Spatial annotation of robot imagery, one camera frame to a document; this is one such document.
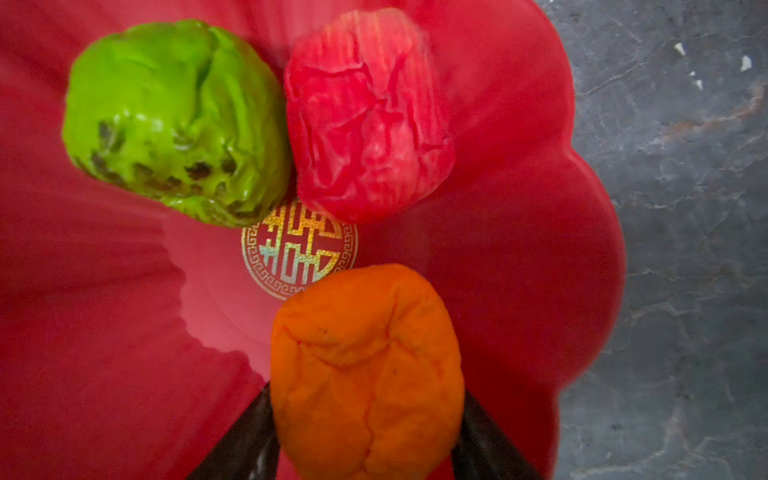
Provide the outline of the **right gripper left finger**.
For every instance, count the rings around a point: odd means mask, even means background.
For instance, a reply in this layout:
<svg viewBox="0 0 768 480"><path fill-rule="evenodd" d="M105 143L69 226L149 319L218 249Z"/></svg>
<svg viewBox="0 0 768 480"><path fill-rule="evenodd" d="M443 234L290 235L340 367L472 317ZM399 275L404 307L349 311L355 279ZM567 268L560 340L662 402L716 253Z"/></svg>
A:
<svg viewBox="0 0 768 480"><path fill-rule="evenodd" d="M267 383L187 480L275 480L280 444Z"/></svg>

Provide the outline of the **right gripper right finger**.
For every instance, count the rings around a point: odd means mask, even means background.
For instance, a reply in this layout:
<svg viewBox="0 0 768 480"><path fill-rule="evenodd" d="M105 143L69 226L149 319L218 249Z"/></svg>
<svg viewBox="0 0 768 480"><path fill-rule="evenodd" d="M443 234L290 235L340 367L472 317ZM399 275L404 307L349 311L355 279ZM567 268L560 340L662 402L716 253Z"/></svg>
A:
<svg viewBox="0 0 768 480"><path fill-rule="evenodd" d="M451 462L457 480L544 479L469 391Z"/></svg>

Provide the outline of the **orange fake fruit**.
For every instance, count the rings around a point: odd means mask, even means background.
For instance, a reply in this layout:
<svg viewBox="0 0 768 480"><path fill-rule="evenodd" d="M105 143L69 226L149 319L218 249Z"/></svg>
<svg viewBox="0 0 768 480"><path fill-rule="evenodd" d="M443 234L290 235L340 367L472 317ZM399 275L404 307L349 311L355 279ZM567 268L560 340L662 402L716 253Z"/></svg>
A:
<svg viewBox="0 0 768 480"><path fill-rule="evenodd" d="M287 300L270 390L302 479L424 479L456 444L465 400L450 315L398 264L337 272Z"/></svg>

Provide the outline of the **red flower-shaped plate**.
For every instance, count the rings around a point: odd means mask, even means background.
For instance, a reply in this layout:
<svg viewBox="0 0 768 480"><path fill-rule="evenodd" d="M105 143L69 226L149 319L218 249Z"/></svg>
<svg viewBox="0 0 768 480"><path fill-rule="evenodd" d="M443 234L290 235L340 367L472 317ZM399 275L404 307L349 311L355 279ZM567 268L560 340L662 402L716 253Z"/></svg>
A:
<svg viewBox="0 0 768 480"><path fill-rule="evenodd" d="M281 71L294 43L376 1L1 5L1 475L182 479L257 396L279 301L237 230L93 180L61 140L70 65L135 24L194 18ZM471 393L542 475L558 396L618 316L625 252L574 151L562 42L531 1L402 1L430 37L457 162L439 190L358 230L359 266L419 271L456 324Z"/></svg>

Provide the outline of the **red fake fruit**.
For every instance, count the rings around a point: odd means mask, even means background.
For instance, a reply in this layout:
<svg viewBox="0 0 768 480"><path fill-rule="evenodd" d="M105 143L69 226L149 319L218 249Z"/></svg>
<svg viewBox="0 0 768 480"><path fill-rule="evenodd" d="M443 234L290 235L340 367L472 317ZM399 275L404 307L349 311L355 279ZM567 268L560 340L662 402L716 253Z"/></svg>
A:
<svg viewBox="0 0 768 480"><path fill-rule="evenodd" d="M297 41L284 71L297 193L361 224L434 192L456 161L429 37L402 10L353 10Z"/></svg>

